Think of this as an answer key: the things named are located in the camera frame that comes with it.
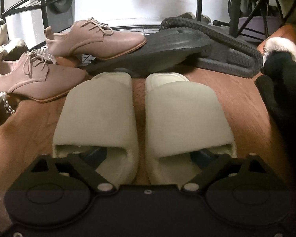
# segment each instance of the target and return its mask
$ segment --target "bolt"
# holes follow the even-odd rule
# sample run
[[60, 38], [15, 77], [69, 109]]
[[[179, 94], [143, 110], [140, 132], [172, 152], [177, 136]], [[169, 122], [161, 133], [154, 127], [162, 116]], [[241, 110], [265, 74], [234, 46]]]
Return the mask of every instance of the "bolt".
[[186, 191], [197, 191], [200, 186], [197, 183], [187, 183], [183, 186]]
[[21, 233], [14, 233], [13, 237], [23, 237], [23, 235]]
[[144, 194], [152, 194], [152, 190], [144, 190]]
[[100, 191], [111, 191], [114, 186], [111, 184], [111, 183], [100, 183], [97, 188], [100, 190]]

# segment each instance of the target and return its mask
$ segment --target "black rubber slipper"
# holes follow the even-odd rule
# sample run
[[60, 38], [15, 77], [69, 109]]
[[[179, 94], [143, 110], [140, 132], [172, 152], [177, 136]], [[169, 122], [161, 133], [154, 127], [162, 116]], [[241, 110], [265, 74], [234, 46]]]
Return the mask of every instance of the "black rubber slipper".
[[210, 50], [201, 52], [193, 60], [187, 61], [188, 64], [246, 78], [252, 78], [260, 72], [263, 65], [262, 54], [250, 44], [224, 33], [218, 27], [185, 18], [164, 19], [160, 30], [177, 27], [199, 30], [213, 41]]
[[204, 52], [204, 47], [211, 43], [210, 38], [198, 30], [171, 28], [148, 35], [147, 43], [132, 53], [106, 61], [95, 59], [84, 69], [91, 75], [123, 69], [145, 77], [173, 67], [191, 54]]

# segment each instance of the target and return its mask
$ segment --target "orange object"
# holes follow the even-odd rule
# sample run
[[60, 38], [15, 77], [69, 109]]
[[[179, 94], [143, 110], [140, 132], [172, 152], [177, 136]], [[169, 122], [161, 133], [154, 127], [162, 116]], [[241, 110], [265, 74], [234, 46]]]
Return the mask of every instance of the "orange object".
[[263, 47], [265, 42], [272, 37], [283, 37], [291, 40], [294, 44], [296, 44], [296, 32], [291, 24], [287, 24], [285, 26], [280, 27], [272, 35], [270, 35], [267, 39], [265, 39], [262, 43], [259, 44], [257, 49], [260, 53], [263, 54]]
[[72, 57], [58, 57], [56, 58], [57, 64], [60, 66], [76, 67], [81, 63], [81, 59], [77, 56]]

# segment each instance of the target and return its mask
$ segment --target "brown floor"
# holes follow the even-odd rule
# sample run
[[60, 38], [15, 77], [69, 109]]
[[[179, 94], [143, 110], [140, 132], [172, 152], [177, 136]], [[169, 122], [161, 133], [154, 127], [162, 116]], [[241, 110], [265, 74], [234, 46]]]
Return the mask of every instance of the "brown floor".
[[[253, 80], [204, 69], [185, 69], [190, 71], [185, 75], [191, 81], [206, 84], [216, 92], [233, 130], [239, 157], [259, 154], [291, 185], [291, 165]], [[144, 79], [133, 80], [133, 97], [141, 154], [134, 183], [149, 184], [144, 166]], [[65, 98], [45, 104], [24, 100], [14, 115], [0, 114], [0, 230], [10, 225], [3, 194], [38, 154], [51, 152], [53, 133], [64, 102]]]

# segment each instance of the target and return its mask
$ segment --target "beige shoelace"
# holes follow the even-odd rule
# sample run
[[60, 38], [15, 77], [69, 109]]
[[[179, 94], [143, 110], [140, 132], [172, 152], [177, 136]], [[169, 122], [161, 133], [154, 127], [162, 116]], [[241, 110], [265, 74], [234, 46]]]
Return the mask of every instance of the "beige shoelace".
[[98, 22], [94, 18], [88, 18], [87, 22], [82, 24], [80, 27], [84, 27], [88, 24], [94, 25], [93, 27], [89, 28], [89, 30], [92, 30], [97, 27], [98, 28], [97, 32], [101, 30], [103, 34], [105, 34], [106, 36], [111, 36], [114, 33], [114, 30], [110, 28], [109, 25]]
[[[32, 77], [33, 67], [37, 67], [38, 65], [43, 64], [41, 68], [41, 71], [42, 71], [47, 63], [47, 59], [42, 61], [42, 57], [36, 55], [35, 50], [27, 52], [25, 56], [27, 57], [27, 59], [23, 63], [23, 72], [25, 75], [29, 77]], [[33, 62], [36, 60], [39, 60], [39, 63], [36, 65], [33, 65]]]

